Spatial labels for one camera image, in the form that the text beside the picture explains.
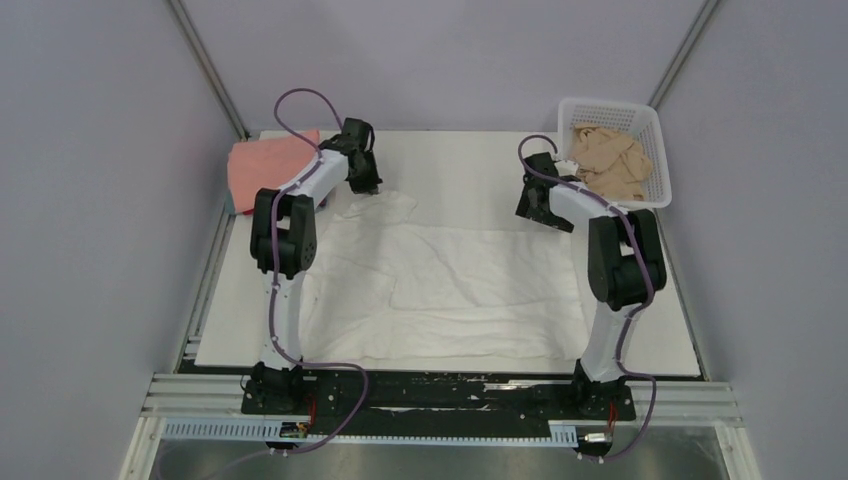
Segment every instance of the brown cloth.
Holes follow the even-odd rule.
[[[644,200],[641,182],[653,169],[642,144],[626,133],[591,123],[574,126],[568,155],[580,166],[577,177],[610,200]]]

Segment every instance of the white cloth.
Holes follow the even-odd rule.
[[[412,225],[415,205],[384,192],[330,222],[304,282],[306,358],[580,357],[569,235]]]

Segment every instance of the white table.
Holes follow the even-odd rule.
[[[260,139],[280,135],[284,132],[263,132]],[[410,222],[486,230],[548,229],[514,215],[522,188],[516,148],[526,135],[385,131],[377,132],[374,151],[383,188],[418,200]],[[533,153],[547,147],[533,141],[525,148],[525,153]],[[332,214],[346,210],[353,200],[347,186],[341,185],[330,199],[330,207],[317,214],[319,248]],[[197,365],[250,367],[259,359],[267,335],[268,305],[262,274],[250,257],[249,235],[250,218],[238,216],[205,320]],[[579,258],[575,262],[577,271],[586,271]],[[578,279],[587,282],[581,276]],[[591,326],[596,302],[588,288],[581,287],[581,301]],[[670,273],[666,288],[657,293],[654,304],[635,325],[625,358],[630,369],[661,375],[700,374]],[[364,359],[361,364],[367,369],[423,371],[571,373],[574,369],[573,361],[494,356]]]

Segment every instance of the gray wall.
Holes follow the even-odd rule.
[[[6,0],[0,65],[0,477],[114,478],[232,134],[162,1]]]
[[[682,290],[769,480],[848,469],[846,23],[836,0],[730,0],[660,109]]]
[[[396,130],[556,130],[564,96],[647,102],[702,0],[187,0],[250,130],[301,86]],[[320,101],[284,119],[327,127]]]

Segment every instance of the metal frame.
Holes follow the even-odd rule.
[[[165,0],[165,3],[170,7],[178,27],[191,47],[198,65],[216,99],[221,104],[233,130],[241,140],[246,140],[249,138],[249,134],[203,48],[185,5],[182,0]],[[704,1],[674,58],[653,92],[648,103],[651,107],[655,109],[660,107],[721,3],[722,0]],[[180,343],[174,371],[179,368],[183,360],[192,360],[196,355],[232,224],[233,218],[222,211],[204,267],[189,325],[185,337]],[[672,277],[676,281],[673,267],[671,268]],[[690,337],[692,337],[697,353],[697,342],[692,336],[689,315],[683,299],[680,300],[687,326],[690,329]],[[702,364],[701,370],[706,374],[707,372],[703,367]],[[566,382],[560,380],[522,380],[520,374],[516,374],[515,377],[517,379],[510,380],[508,383],[490,384],[487,385],[487,388],[515,389],[539,383]],[[237,375],[154,375],[119,478],[122,480],[147,479],[156,459],[159,442],[163,439],[204,438],[209,440],[262,441],[267,439],[269,435],[273,436],[274,428],[279,422],[306,420],[305,417],[301,416],[257,417],[242,414],[241,379],[242,377]],[[651,386],[648,382],[630,382],[629,385],[635,402],[637,420],[621,423],[638,425],[644,417],[650,401]],[[347,443],[394,442],[419,445],[564,446],[571,440],[571,432],[575,431],[577,427],[598,426],[604,423],[598,421],[551,421],[552,437],[542,441],[538,441],[538,439],[532,441],[496,439],[496,441],[491,441],[432,437],[398,439],[345,435],[340,435],[335,441]],[[658,382],[657,404],[651,425],[713,427],[716,430],[731,480],[758,480],[761,478],[736,399],[727,383],[709,381]]]

